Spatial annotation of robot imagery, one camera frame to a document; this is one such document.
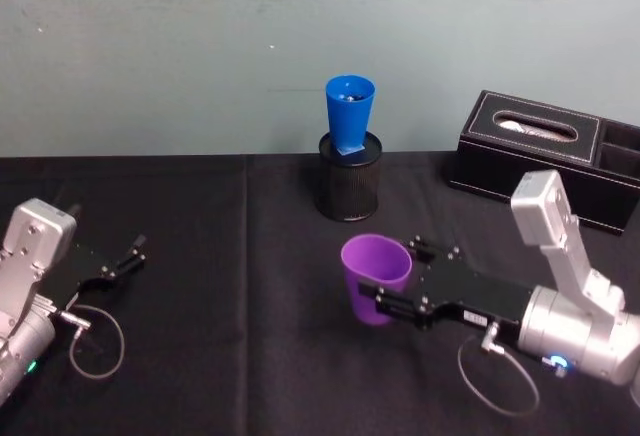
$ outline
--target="black tablecloth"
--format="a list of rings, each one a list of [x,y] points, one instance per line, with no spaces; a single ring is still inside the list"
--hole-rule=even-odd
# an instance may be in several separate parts
[[[121,370],[108,382],[86,380],[70,368],[68,340],[58,341],[63,349],[0,409],[0,434],[636,434],[640,410],[625,388],[558,379],[522,361],[542,404],[508,419],[460,378],[456,352],[472,330],[355,320],[339,250],[363,232],[422,234],[457,244],[476,270],[553,285],[507,205],[442,183],[449,156],[386,154],[380,208],[360,223],[315,210],[315,155],[0,161],[2,221],[39,197],[80,203],[76,240],[107,254],[139,232],[149,238],[146,269],[106,308],[127,338]],[[640,312],[639,233],[638,217],[622,237],[583,230],[593,265],[625,289],[632,312]],[[467,363],[501,402],[528,404],[506,363]]]

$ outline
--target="wall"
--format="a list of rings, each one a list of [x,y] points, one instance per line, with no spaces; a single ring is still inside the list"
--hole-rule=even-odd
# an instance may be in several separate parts
[[[640,0],[0,0],[0,156],[315,151],[375,80],[388,151],[452,149],[480,90],[640,124]]]

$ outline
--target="leather box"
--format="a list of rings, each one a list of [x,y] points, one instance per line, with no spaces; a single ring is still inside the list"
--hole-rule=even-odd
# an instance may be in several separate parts
[[[557,169],[585,226],[622,234],[640,197],[640,128],[482,91],[445,175],[508,202],[527,171]]]

